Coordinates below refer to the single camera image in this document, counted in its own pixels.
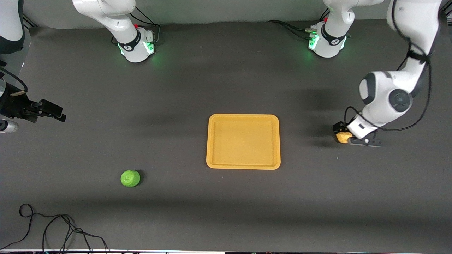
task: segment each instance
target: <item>gray table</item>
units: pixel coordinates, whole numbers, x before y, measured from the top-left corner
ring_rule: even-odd
[[[330,126],[345,107],[363,106],[361,78],[395,69],[406,44],[385,20],[356,21],[350,33],[337,57],[322,59],[277,24],[169,25],[156,54],[132,64],[106,29],[35,30],[21,77],[30,98],[68,117],[20,121],[0,136],[1,245],[23,236],[18,208],[28,202],[71,214],[112,249],[452,252],[447,32],[424,120],[381,132],[382,148],[336,144]],[[388,126],[413,122],[425,94]],[[214,113],[278,116],[281,167],[208,168]],[[120,184],[126,169],[141,170],[138,187]],[[40,248],[47,222],[37,218],[12,248]],[[65,230],[49,229],[50,248]],[[81,237],[71,248],[85,248]]]

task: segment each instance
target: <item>yellow tray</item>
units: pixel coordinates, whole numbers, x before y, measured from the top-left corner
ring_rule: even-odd
[[[212,115],[206,162],[213,169],[279,168],[278,118],[274,115]]]

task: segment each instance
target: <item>lime green ball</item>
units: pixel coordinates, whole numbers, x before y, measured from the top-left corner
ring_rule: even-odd
[[[121,183],[126,187],[135,187],[140,182],[140,173],[135,170],[126,170],[121,175]]]

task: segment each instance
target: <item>table surface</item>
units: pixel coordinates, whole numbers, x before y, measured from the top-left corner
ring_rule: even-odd
[[[380,132],[381,148],[335,143],[331,126],[347,106],[363,106],[362,77],[404,58],[406,43],[385,20],[356,21],[332,59],[271,23],[164,26],[156,54],[138,64],[106,29],[33,30],[21,73],[28,96],[61,105],[67,121],[19,120],[18,132],[0,136],[0,245],[24,235],[27,202],[72,215],[111,249],[451,253],[445,29],[425,118]],[[412,123],[425,98],[426,89],[388,127]],[[214,113],[276,115],[281,167],[208,168]],[[121,185],[127,169],[140,170],[139,186]],[[36,218],[10,248],[39,249],[48,221]],[[59,249],[65,233],[62,222],[51,226],[48,247]],[[86,247],[77,237],[71,248]]]

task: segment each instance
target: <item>gray wall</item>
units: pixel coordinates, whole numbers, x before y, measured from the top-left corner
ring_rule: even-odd
[[[357,19],[385,19],[390,1],[355,8]],[[161,24],[198,24],[279,19],[315,20],[325,10],[321,0],[137,0],[137,6]],[[101,27],[79,14],[72,0],[27,0],[24,13],[40,26],[71,29]]]

